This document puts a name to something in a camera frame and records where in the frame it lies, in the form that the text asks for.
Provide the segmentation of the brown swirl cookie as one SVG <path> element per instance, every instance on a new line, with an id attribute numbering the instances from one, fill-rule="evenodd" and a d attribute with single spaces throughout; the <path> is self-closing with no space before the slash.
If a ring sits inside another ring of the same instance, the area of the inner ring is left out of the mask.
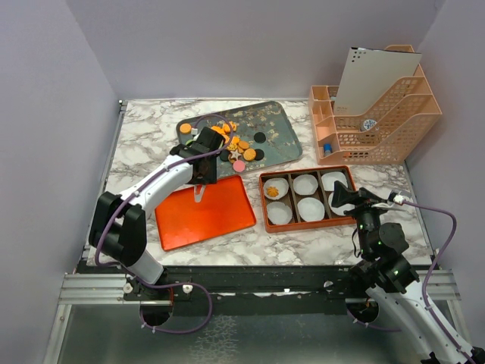
<path id="1" fill-rule="evenodd" d="M 269 198 L 276 199 L 279 196 L 279 190 L 275 186 L 269 186 L 266 189 L 266 194 Z"/>

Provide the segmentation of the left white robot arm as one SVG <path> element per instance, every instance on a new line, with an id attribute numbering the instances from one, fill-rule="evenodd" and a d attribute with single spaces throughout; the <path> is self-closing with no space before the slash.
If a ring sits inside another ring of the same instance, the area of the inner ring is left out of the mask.
<path id="1" fill-rule="evenodd" d="M 224 137 L 203 127 L 189 144 L 179 144 L 153 172 L 125 191 L 105 191 L 98 198 L 88 236 L 95 264 L 104 254 L 141 278 L 141 290 L 151 299 L 167 292 L 164 270 L 147 249 L 147 219 L 179 187 L 217 182 L 217 156 Z"/>

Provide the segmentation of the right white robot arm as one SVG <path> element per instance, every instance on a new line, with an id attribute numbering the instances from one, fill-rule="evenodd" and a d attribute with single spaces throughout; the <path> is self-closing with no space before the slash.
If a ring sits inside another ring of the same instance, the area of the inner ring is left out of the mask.
<path id="1" fill-rule="evenodd" d="M 468 343 L 428 294 L 432 274 L 420 278 L 403 256 L 409 245 L 401 224 L 380 221 L 389 210 L 412 204 L 402 193 L 381 198 L 365 188 L 350 190 L 335 182 L 331 205 L 352 206 L 345 214 L 356 221 L 361 251 L 360 262 L 350 270 L 349 290 L 358 297 L 368 295 L 391 315 L 422 363 L 482 363 L 484 350 Z"/>

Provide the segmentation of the orange metal tin lid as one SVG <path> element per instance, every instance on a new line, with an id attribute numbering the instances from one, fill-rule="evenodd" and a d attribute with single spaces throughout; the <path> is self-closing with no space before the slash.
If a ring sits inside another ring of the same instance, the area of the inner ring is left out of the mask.
<path id="1" fill-rule="evenodd" d="M 155 220 L 164 251 L 250 228 L 256 223 L 238 175 L 209 184 L 200 202 L 196 202 L 192 187 L 173 192 L 155 209 Z"/>

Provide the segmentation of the pink round cookie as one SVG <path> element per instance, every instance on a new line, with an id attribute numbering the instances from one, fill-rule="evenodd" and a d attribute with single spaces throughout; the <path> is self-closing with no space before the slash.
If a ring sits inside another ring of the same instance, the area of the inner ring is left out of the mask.
<path id="1" fill-rule="evenodd" d="M 236 160 L 233 163 L 233 170 L 237 173 L 241 173 L 246 169 L 246 163 L 241 160 Z"/>

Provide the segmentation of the white star cookie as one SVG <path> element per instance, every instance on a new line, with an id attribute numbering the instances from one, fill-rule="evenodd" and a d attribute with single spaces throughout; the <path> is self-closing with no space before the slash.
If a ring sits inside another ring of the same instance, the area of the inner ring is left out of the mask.
<path id="1" fill-rule="evenodd" d="M 228 160 L 231 163 L 234 163 L 237 160 L 239 160 L 241 157 L 242 157 L 242 154 L 239 153 L 237 150 L 234 150 L 234 151 L 230 151 L 230 154 L 228 155 Z"/>

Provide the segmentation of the orange round cracker cookie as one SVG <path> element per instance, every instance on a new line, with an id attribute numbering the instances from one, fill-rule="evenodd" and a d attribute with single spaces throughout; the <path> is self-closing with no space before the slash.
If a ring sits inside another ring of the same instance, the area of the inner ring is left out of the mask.
<path id="1" fill-rule="evenodd" d="M 255 160 L 255 157 L 257 156 L 257 152 L 254 149 L 249 148 L 244 151 L 242 156 L 247 162 L 251 162 Z"/>

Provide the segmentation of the blue capped bottle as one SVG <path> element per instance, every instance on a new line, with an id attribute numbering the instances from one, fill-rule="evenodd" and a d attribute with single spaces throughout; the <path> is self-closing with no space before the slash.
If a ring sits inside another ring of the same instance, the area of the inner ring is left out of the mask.
<path id="1" fill-rule="evenodd" d="M 324 156 L 329 156 L 333 153 L 332 146 L 330 143 L 325 143 L 323 145 Z"/>

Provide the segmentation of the orange cookie tin box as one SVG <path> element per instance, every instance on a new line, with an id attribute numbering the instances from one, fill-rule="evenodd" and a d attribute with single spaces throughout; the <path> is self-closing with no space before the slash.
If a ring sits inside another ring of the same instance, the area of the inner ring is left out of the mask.
<path id="1" fill-rule="evenodd" d="M 346 175 L 348 181 L 348 188 L 351 190 L 355 189 L 355 183 L 350 172 L 349 167 L 347 166 L 336 166 L 336 167 L 326 167 L 326 168 L 309 168 L 309 169 L 300 169 L 300 170 L 291 170 L 291 171 L 277 171 L 271 173 L 263 173 L 259 177 L 259 188 L 261 193 L 261 207 L 264 216 L 264 226 L 265 230 L 270 233 L 280 233 L 280 232 L 287 232 L 287 231 L 301 231 L 301 230 L 309 230 L 309 229 L 317 229 L 317 228 L 330 228 L 336 227 L 341 225 L 349 225 L 354 224 L 355 219 L 349 216 L 338 216 L 332 213 L 330 210 L 330 205 L 328 201 L 328 197 L 330 193 L 327 192 L 323 188 L 323 184 L 321 182 L 321 176 L 324 173 L 331 172 L 331 171 L 341 171 Z M 318 180 L 318 189 L 317 191 L 310 195 L 310 196 L 300 196 L 299 194 L 295 193 L 293 189 L 293 180 L 301 174 L 311 174 L 315 176 Z M 289 224 L 283 225 L 275 225 L 272 224 L 267 215 L 267 205 L 273 200 L 270 200 L 264 196 L 263 192 L 263 184 L 266 180 L 271 178 L 284 178 L 287 180 L 289 184 L 289 191 L 288 193 L 279 200 L 278 202 L 283 202 L 288 205 L 293 212 L 293 218 Z M 305 222 L 301 219 L 299 215 L 299 210 L 297 208 L 298 202 L 306 197 L 313 197 L 315 199 L 319 199 L 325 207 L 326 215 L 325 218 L 321 221 L 313 221 L 313 222 Z"/>

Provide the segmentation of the orange flower cookie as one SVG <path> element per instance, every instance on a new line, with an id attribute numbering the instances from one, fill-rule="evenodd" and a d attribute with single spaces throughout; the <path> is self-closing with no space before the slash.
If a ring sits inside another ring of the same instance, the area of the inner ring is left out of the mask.
<path id="1" fill-rule="evenodd" d="M 223 125 L 223 130 L 226 134 L 236 132 L 236 124 L 232 121 L 225 122 Z"/>

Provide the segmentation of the black round cookie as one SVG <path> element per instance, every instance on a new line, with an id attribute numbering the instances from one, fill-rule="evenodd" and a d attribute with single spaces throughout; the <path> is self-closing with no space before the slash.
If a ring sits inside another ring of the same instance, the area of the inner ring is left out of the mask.
<path id="1" fill-rule="evenodd" d="M 262 149 L 256 149 L 255 153 L 256 153 L 256 155 L 255 155 L 256 161 L 260 161 L 264 158 L 264 151 Z"/>
<path id="2" fill-rule="evenodd" d="M 257 132 L 255 135 L 254 135 L 254 141 L 257 142 L 257 143 L 264 143 L 266 141 L 266 136 L 264 133 L 262 132 Z"/>

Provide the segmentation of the round patterned tape roll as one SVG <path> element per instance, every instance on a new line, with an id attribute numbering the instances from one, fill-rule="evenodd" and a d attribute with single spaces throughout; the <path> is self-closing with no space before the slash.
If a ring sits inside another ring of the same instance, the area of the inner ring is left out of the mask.
<path id="1" fill-rule="evenodd" d="M 377 122 L 374 119 L 366 119 L 362 121 L 360 126 L 360 131 L 369 131 L 373 127 L 375 127 Z"/>

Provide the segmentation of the peach plastic desk organizer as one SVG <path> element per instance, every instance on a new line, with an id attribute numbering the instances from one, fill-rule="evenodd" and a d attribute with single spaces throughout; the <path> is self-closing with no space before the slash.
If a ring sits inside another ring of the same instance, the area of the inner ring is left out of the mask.
<path id="1" fill-rule="evenodd" d="M 435 125 L 442 111 L 421 66 L 414 75 L 398 79 L 365 113 L 335 115 L 338 86 L 314 85 L 308 108 L 319 165 L 398 165 Z M 374 119 L 369 131 L 360 131 L 362 121 Z M 324 156 L 323 145 L 333 153 Z"/>

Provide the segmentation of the floral dark serving tray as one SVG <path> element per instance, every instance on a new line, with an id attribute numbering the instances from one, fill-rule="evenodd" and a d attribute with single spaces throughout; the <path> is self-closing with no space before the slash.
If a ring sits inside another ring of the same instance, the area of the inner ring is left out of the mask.
<path id="1" fill-rule="evenodd" d="M 189 123 L 203 127 L 219 127 L 223 130 L 226 121 L 236 124 L 234 136 L 247 142 L 251 149 L 262 149 L 264 158 L 260 161 L 247 162 L 243 157 L 239 160 L 246 163 L 243 173 L 261 170 L 263 168 L 293 162 L 302 156 L 302 146 L 291 122 L 283 109 L 276 101 L 260 102 L 253 105 L 230 108 L 223 111 L 213 111 L 207 118 L 195 116 L 179 121 L 176 126 L 178 141 L 187 144 L 192 140 L 192 134 L 182 134 L 180 125 Z M 254 141 L 254 135 L 262 132 L 266 136 L 264 143 Z"/>

